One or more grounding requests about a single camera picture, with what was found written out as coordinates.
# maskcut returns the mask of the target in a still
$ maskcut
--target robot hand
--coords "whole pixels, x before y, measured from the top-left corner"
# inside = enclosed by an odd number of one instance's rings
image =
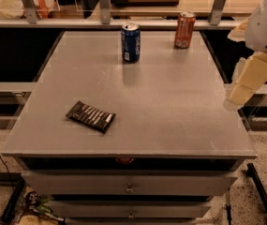
[[[245,45],[255,53],[247,60],[241,59],[236,66],[224,102],[228,110],[242,108],[267,82],[267,0],[263,0],[248,20]]]

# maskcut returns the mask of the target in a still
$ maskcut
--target drawer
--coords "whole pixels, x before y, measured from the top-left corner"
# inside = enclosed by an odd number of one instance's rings
[[[196,219],[190,218],[67,218],[66,225],[192,225]]]
[[[234,172],[26,171],[23,179],[42,194],[221,196]]]
[[[49,201],[61,218],[201,218],[209,202]]]

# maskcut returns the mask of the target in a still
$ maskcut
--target can lid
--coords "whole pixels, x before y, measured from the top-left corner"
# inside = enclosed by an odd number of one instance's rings
[[[196,14],[191,11],[183,11],[183,12],[180,12],[180,16],[185,17],[185,18],[193,18],[193,17],[196,17]]]
[[[139,26],[133,22],[127,22],[123,25],[123,29],[125,29],[127,31],[134,31],[138,28],[139,28]]]

